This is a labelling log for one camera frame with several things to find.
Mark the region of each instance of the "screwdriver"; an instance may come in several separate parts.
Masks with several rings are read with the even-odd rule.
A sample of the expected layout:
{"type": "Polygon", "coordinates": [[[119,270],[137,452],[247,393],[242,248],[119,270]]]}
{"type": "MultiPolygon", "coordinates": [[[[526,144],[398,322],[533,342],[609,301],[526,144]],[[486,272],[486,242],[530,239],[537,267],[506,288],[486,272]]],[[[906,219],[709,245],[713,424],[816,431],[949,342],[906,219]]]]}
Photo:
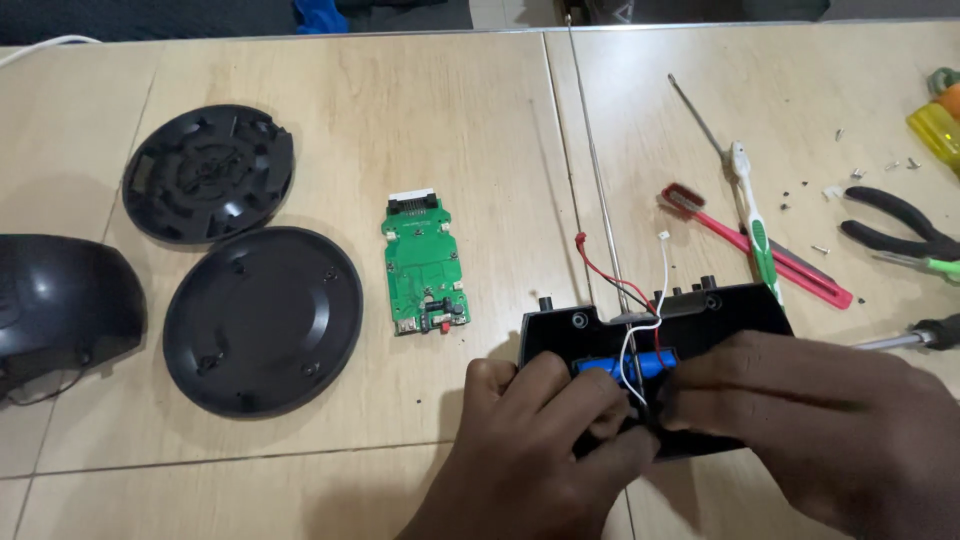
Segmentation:
{"type": "Polygon", "coordinates": [[[854,345],[861,351],[888,351],[909,345],[923,345],[934,351],[946,351],[960,345],[960,313],[946,319],[924,319],[904,335],[854,345]]]}

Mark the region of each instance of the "red toothbrush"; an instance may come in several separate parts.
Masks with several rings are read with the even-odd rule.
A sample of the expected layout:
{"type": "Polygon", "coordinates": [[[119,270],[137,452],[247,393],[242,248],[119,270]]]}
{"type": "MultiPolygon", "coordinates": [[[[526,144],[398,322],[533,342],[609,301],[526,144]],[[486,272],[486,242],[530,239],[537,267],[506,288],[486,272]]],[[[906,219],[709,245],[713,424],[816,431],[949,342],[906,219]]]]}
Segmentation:
{"type": "MultiPolygon", "coordinates": [[[[747,236],[734,231],[704,213],[704,205],[707,201],[696,191],[685,185],[674,183],[667,186],[660,195],[663,196],[665,202],[683,213],[689,214],[706,225],[711,231],[720,234],[743,253],[747,255],[751,253],[750,240],[747,236]]],[[[779,247],[774,246],[773,248],[774,262],[778,274],[819,296],[832,306],[840,309],[850,307],[853,301],[853,295],[850,291],[826,278],[822,272],[811,270],[807,265],[785,254],[779,247]]]]}

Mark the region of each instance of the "hand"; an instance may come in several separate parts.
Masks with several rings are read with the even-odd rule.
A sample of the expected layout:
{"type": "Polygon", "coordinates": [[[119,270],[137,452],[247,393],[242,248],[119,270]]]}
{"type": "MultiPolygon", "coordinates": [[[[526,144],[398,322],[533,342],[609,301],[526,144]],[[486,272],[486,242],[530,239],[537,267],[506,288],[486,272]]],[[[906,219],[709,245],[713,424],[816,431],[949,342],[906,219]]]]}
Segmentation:
{"type": "Polygon", "coordinates": [[[617,494],[657,452],[646,430],[616,435],[628,407],[606,372],[571,382],[552,353],[519,373],[474,360],[456,442],[397,540],[599,538],[617,494]],[[588,429],[609,440],[578,461],[573,443],[588,429]]]}
{"type": "Polygon", "coordinates": [[[736,437],[791,504],[866,538],[960,538],[960,406],[882,353],[744,331],[682,362],[671,430],[736,437]]]}

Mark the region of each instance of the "black pliers handle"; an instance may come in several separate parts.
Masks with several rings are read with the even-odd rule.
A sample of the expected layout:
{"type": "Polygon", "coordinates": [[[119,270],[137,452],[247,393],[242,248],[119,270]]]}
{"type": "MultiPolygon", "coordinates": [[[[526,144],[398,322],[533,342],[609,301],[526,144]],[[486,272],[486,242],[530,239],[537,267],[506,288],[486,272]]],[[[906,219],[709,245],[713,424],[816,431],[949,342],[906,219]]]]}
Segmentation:
{"type": "Polygon", "coordinates": [[[918,242],[895,238],[852,219],[841,223],[840,230],[857,242],[870,249],[908,257],[935,258],[947,261],[960,260],[960,243],[938,231],[923,212],[900,197],[862,185],[849,187],[844,195],[849,199],[866,203],[896,217],[925,240],[924,242],[918,242]]]}

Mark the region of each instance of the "round black plastic cover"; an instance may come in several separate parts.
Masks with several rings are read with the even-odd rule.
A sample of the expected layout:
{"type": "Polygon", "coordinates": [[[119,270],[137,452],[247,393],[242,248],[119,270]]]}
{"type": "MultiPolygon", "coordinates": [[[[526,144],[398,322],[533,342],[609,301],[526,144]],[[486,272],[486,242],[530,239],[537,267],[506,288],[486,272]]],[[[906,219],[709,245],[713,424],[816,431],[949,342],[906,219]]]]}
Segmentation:
{"type": "Polygon", "coordinates": [[[215,246],[190,270],[167,309],[163,355],[204,409],[274,416],[336,379],[362,316],[360,278],[336,244],[269,227],[215,246]]]}
{"type": "Polygon", "coordinates": [[[124,173],[124,208],[154,238],[213,242],[265,223],[290,186],[293,166],[293,137],[266,112],[204,107],[140,145],[124,173]]]}

